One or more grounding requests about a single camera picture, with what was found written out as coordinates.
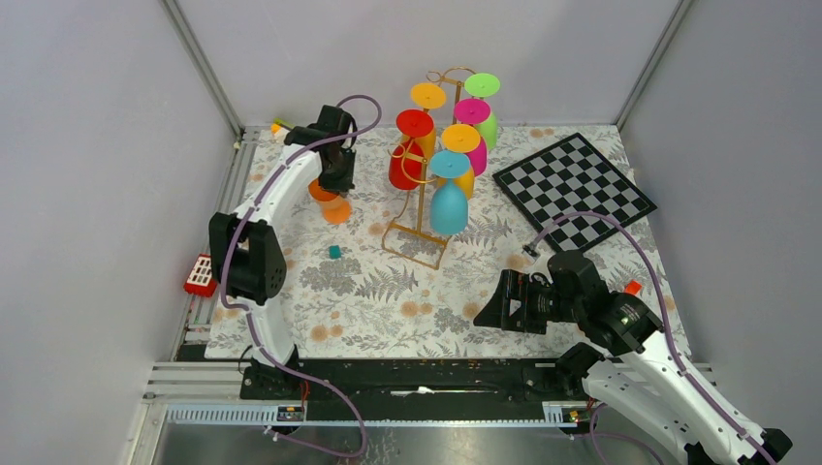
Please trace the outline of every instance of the metal corner post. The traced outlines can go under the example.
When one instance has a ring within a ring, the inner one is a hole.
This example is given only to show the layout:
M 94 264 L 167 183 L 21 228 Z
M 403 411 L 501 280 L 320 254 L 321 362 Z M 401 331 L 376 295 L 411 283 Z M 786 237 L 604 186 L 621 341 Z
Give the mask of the metal corner post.
M 234 111 L 225 90 L 223 90 L 222 85 L 220 85 L 217 74 L 214 73 L 210 63 L 208 63 L 206 54 L 203 52 L 203 48 L 200 47 L 200 43 L 197 42 L 197 37 L 191 29 L 191 24 L 189 24 L 185 18 L 185 14 L 180 8 L 179 3 L 177 0 L 160 0 L 160 4 L 163 5 L 163 9 L 166 11 L 166 14 L 168 14 L 174 30 L 177 32 L 177 35 L 179 35 L 180 41 L 194 62 L 197 72 L 200 73 L 200 77 L 203 78 L 203 83 L 208 89 L 208 93 L 214 98 L 214 102 L 220 108 L 220 112 L 223 113 L 226 123 L 228 123 L 232 132 L 234 132 L 235 136 L 239 139 L 243 129 L 242 123 L 239 121 L 239 117 Z
M 659 66 L 659 62 L 662 60 L 665 52 L 668 51 L 668 46 L 680 30 L 682 22 L 691 10 L 691 7 L 693 7 L 697 1 L 698 0 L 679 0 L 677 3 L 677 7 L 674 8 L 674 13 L 665 25 L 665 29 L 662 30 L 662 35 L 659 36 L 659 41 L 657 41 L 656 46 L 654 46 L 653 51 L 650 53 L 650 57 L 648 58 L 645 67 L 640 73 L 636 83 L 634 83 L 634 87 L 631 89 L 631 93 L 628 94 L 628 99 L 625 101 L 625 104 L 616 116 L 616 121 L 614 124 L 616 124 L 616 128 L 618 130 L 622 131 L 622 128 L 625 126 L 625 122 L 628 120 L 631 111 L 637 105 L 637 101 L 639 101 L 640 96 L 642 96 L 648 86 L 650 77 L 653 76 L 654 71 L 656 71 L 656 67 Z

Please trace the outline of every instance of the chessboard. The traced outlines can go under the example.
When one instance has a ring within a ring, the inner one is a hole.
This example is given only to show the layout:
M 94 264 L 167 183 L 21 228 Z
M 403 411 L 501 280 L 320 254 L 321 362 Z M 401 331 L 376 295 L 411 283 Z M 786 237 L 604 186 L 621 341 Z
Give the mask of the chessboard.
M 538 232 L 572 212 L 595 211 L 626 227 L 656 209 L 579 133 L 497 172 L 493 179 Z M 580 216 L 563 222 L 545 240 L 557 252 L 584 252 L 616 232 L 600 219 Z

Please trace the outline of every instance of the floral tablecloth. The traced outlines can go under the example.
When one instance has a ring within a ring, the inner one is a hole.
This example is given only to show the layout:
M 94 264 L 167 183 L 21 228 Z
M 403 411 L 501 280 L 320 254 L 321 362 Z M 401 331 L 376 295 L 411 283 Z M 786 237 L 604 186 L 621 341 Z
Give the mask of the floral tablecloth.
M 293 211 L 277 236 L 288 264 L 283 291 L 275 297 L 285 313 L 301 357 L 559 357 L 585 340 L 568 324 L 550 324 L 548 334 L 521 334 L 474 327 L 473 317 L 485 306 L 503 268 L 546 271 L 552 254 L 546 243 L 531 264 L 522 246 L 536 231 L 494 184 L 491 174 L 574 133 L 581 133 L 614 165 L 633 179 L 615 126 L 506 127 L 489 154 L 488 170 L 476 179 L 468 228 L 453 237 L 439 270 L 411 262 L 381 247 L 389 221 L 402 209 L 405 192 L 388 181 L 388 150 L 399 138 L 395 129 L 375 129 L 357 141 L 358 161 L 348 200 L 349 220 L 331 226 L 308 196 Z M 274 167 L 281 138 L 265 131 L 254 155 L 245 195 L 250 196 Z M 432 189 L 427 189 L 430 198 Z M 411 199 L 416 205 L 416 195 Z M 413 225 L 409 207 L 403 224 Z M 675 338 L 690 353 L 676 304 L 656 250 L 647 219 L 628 230 L 648 252 L 662 280 Z M 429 244 L 396 236 L 387 244 L 421 258 Z M 338 245 L 342 258 L 329 258 Z M 612 289 L 631 280 L 643 285 L 640 297 L 657 313 L 648 272 L 630 244 L 616 234 L 591 249 L 591 258 Z M 251 344 L 245 319 L 219 304 L 212 319 L 205 356 L 236 358 Z

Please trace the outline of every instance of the blue disc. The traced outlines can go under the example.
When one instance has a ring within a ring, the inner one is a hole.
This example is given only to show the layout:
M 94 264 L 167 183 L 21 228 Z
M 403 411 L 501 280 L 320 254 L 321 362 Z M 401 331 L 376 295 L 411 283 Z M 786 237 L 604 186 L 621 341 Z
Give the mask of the blue disc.
M 462 176 L 471 168 L 471 161 L 464 153 L 442 150 L 431 157 L 431 172 L 439 177 L 454 179 Z

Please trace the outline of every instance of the gray wall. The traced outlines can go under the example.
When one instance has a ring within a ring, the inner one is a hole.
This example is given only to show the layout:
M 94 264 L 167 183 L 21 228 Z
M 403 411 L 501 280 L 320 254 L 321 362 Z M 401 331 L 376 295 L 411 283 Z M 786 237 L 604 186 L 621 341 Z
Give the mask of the gray wall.
M 0 3 L 0 82 L 0 462 L 110 465 L 233 138 L 156 1 Z
M 393 124 L 426 71 L 458 65 L 499 75 L 490 102 L 502 121 L 602 123 L 616 118 L 677 0 L 180 4 L 245 124 L 313 121 L 352 93 L 374 96 Z
M 822 4 L 697 3 L 623 132 L 691 347 L 818 463 Z

